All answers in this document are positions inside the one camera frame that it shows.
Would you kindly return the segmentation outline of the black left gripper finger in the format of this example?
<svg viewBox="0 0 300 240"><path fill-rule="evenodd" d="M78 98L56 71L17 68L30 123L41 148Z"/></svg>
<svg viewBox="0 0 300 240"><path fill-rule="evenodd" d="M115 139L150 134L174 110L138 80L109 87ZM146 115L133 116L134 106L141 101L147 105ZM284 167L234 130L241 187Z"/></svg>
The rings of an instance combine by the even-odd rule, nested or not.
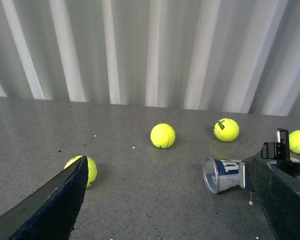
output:
<svg viewBox="0 0 300 240"><path fill-rule="evenodd" d="M0 240L68 240L87 181L84 155L0 216Z"/></svg>

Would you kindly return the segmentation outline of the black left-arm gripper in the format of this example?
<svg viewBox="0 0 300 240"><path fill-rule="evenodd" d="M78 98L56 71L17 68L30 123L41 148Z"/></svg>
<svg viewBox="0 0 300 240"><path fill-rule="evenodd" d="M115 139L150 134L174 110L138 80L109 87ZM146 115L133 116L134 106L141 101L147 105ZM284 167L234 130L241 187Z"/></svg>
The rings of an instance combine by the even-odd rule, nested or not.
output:
<svg viewBox="0 0 300 240"><path fill-rule="evenodd" d="M289 131L277 128L276 142L263 144L262 158L245 162L246 174L277 240L300 240L300 161L291 159L289 145Z"/></svg>

